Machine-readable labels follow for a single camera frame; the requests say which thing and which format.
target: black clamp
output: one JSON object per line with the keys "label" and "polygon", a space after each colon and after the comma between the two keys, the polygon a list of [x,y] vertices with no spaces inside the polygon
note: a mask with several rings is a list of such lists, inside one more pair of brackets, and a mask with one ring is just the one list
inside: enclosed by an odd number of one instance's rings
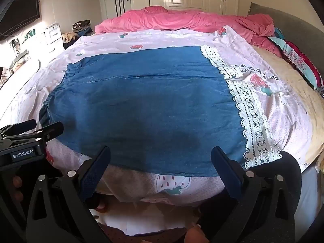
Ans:
{"label": "black clamp", "polygon": [[269,179],[245,172],[220,147],[212,150],[212,162],[238,203],[211,243],[294,242],[294,211],[281,175]]}
{"label": "black clamp", "polygon": [[94,193],[110,158],[110,149],[104,147],[79,170],[59,178],[38,177],[28,211],[27,242],[111,243],[83,203]]}
{"label": "black clamp", "polygon": [[8,125],[0,129],[0,172],[46,157],[46,142],[63,133],[61,122],[56,122],[33,133],[22,134],[36,128],[34,119]]}

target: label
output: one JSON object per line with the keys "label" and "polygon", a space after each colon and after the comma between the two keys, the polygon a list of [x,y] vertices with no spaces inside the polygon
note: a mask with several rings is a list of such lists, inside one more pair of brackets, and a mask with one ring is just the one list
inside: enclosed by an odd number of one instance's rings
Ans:
{"label": "label", "polygon": [[12,152],[10,155],[11,155],[13,162],[18,162],[18,161],[33,157],[36,154],[35,154],[35,151],[33,148],[28,148],[28,149],[20,150],[17,152]]}

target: finger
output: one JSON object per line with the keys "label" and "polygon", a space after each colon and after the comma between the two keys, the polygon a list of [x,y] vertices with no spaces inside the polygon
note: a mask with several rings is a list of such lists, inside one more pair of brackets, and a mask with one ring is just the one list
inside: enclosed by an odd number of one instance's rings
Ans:
{"label": "finger", "polygon": [[198,225],[198,224],[196,224],[196,223],[192,223],[192,227],[196,230],[196,231],[198,231],[200,234],[202,234],[203,236],[205,236],[205,234],[204,234],[204,232],[201,230],[201,225]]}
{"label": "finger", "polygon": [[195,227],[188,230],[184,238],[185,243],[208,243],[209,240],[204,234],[198,231]]}
{"label": "finger", "polygon": [[18,202],[21,202],[21,201],[23,201],[23,199],[24,199],[24,195],[22,194],[22,192],[20,192],[20,191],[16,191],[16,192],[14,193],[14,198],[15,198]]}
{"label": "finger", "polygon": [[19,176],[14,176],[12,179],[12,182],[14,184],[14,187],[19,188],[22,186],[22,179]]}

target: beige blanket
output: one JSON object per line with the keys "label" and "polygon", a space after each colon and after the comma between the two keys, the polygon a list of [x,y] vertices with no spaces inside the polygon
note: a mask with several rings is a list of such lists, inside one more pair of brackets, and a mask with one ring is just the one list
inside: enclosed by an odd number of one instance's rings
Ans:
{"label": "beige blanket", "polygon": [[311,144],[305,157],[306,162],[312,163],[321,154],[317,166],[324,171],[324,100],[285,60],[265,49],[252,47],[269,63],[278,77],[285,80],[301,98],[313,127]]}

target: pink duvet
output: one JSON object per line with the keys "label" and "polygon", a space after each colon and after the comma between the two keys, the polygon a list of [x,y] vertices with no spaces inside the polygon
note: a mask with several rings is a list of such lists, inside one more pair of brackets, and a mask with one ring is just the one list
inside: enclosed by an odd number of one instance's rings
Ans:
{"label": "pink duvet", "polygon": [[162,6],[150,6],[130,10],[122,16],[107,19],[95,27],[96,34],[135,32],[146,29],[190,29],[213,33],[223,26],[232,27],[249,44],[269,50],[281,57],[279,49],[268,39],[274,33],[273,20],[269,15],[254,14],[247,17],[217,15],[199,11],[167,10]]}

